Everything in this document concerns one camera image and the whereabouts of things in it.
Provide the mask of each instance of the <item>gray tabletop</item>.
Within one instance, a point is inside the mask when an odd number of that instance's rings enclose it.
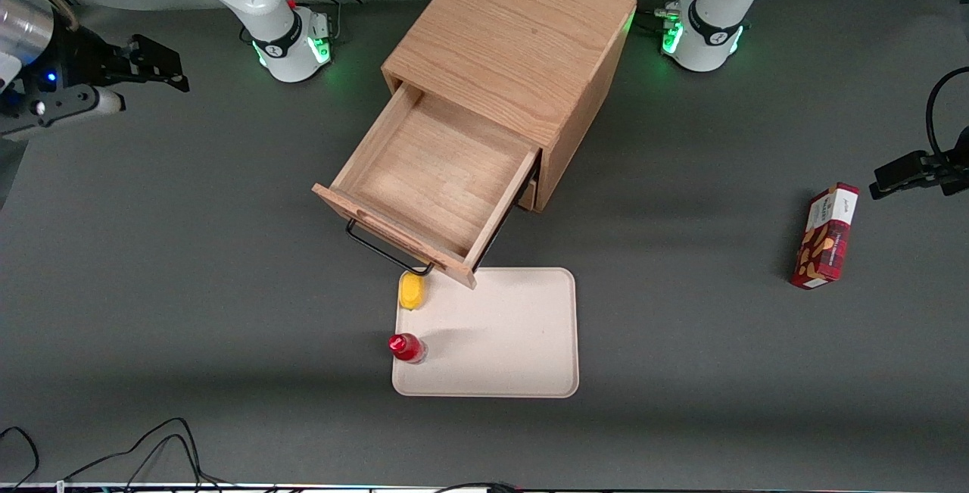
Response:
[[[865,194],[843,279],[786,282],[813,194],[927,147],[928,90],[969,62],[956,0],[758,0],[706,75],[629,38],[547,210],[484,259],[575,274],[566,400],[397,395],[399,272],[310,192],[421,9],[348,7],[297,85],[228,11],[84,14],[181,52],[192,91],[118,86],[126,113],[31,142],[0,211],[0,424],[34,434],[39,479],[184,416],[207,471],[246,482],[966,489],[969,196]],[[941,96],[945,145],[967,93]],[[9,479],[27,455],[4,444]],[[173,449],[145,479],[188,476]]]

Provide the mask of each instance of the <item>cardboard box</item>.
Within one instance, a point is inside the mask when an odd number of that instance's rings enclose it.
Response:
[[[792,285],[816,289],[841,278],[857,205],[858,189],[845,183],[837,183],[811,200]]]

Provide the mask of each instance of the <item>red bottle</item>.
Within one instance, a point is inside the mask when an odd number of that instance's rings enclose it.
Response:
[[[427,347],[413,334],[394,334],[388,341],[394,358],[410,364],[419,364],[427,356]]]

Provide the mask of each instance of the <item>drawer handle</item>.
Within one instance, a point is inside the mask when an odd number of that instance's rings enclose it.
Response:
[[[371,244],[371,242],[368,242],[368,241],[364,240],[364,238],[361,238],[361,237],[357,236],[357,234],[354,234],[354,226],[356,226],[356,225],[357,225],[356,218],[351,218],[350,221],[349,221],[349,223],[347,223],[347,235],[350,236],[350,238],[352,240],[354,240],[355,242],[359,242],[359,244],[363,245],[363,247],[369,248],[370,251],[374,251],[374,252],[376,252],[376,254],[380,254],[381,256],[383,256],[383,258],[387,258],[388,261],[394,262],[394,264],[396,264],[398,266],[401,266],[401,268],[407,270],[410,273],[414,273],[414,275],[416,275],[416,276],[421,276],[421,277],[426,276],[427,273],[430,273],[430,271],[432,271],[434,269],[434,263],[433,262],[427,264],[425,266],[425,269],[423,269],[423,270],[415,270],[414,268],[408,266],[407,264],[404,264],[403,262],[399,261],[394,256],[391,256],[391,255],[387,254],[387,252],[383,251],[383,249],[380,249],[380,248],[375,247],[374,244]]]

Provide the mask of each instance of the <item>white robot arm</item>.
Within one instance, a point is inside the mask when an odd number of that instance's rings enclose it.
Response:
[[[325,14],[291,7],[286,0],[219,1],[249,30],[260,63],[276,79],[300,82],[329,62],[329,23]]]
[[[663,54],[691,71],[712,71],[737,50],[743,17],[754,0],[676,0],[657,16],[667,17]]]

